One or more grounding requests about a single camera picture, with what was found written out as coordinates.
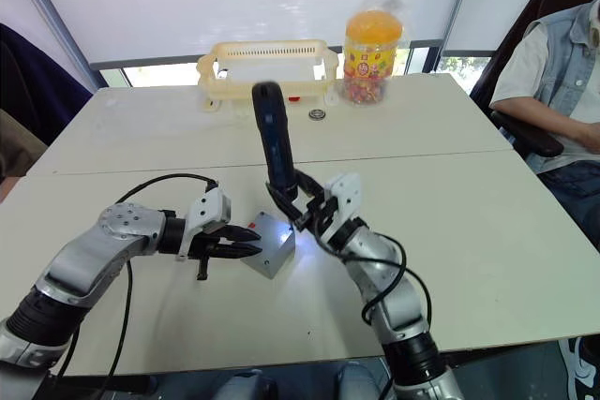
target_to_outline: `person's hand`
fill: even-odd
[[[600,154],[600,122],[584,124],[577,141],[593,154]]]

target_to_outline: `white shirt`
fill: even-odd
[[[597,7],[593,7],[592,11],[597,12]],[[500,74],[489,105],[505,98],[534,96],[542,80],[547,60],[548,32],[543,24],[539,24],[515,47],[513,55]],[[600,122],[600,53],[596,55],[590,80],[570,117],[586,123]],[[577,142],[563,136],[553,136],[562,143],[564,151],[559,156],[549,158],[538,173],[584,159],[600,161],[600,155],[589,152]]]

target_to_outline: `plastic basket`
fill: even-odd
[[[306,65],[310,70],[323,62],[325,77],[322,80],[308,81],[286,80],[285,74],[272,77],[269,67],[275,71],[276,68],[281,68],[284,62],[291,68],[293,65]],[[229,67],[239,69],[255,66],[259,69],[256,74],[246,77],[245,80],[236,80],[229,75],[221,79],[215,75],[215,63],[218,63],[219,71]],[[319,39],[221,42],[213,47],[209,54],[198,60],[196,68],[200,72],[198,84],[208,97],[205,108],[216,110],[221,100],[250,99],[252,86],[258,81],[277,81],[285,97],[323,96],[336,79],[338,55]]]

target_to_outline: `black chair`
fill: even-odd
[[[481,111],[497,126],[508,131],[514,138],[515,150],[523,157],[530,152],[540,156],[558,156],[563,145],[545,130],[531,126],[511,116],[489,108],[489,101],[496,88],[501,72],[508,63],[513,50],[522,40],[527,26],[536,19],[548,14],[591,2],[592,0],[530,0],[515,21],[506,37],[494,52],[477,84],[471,91],[471,98]]]

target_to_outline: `jeans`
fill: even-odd
[[[576,161],[539,178],[600,250],[600,162]]]

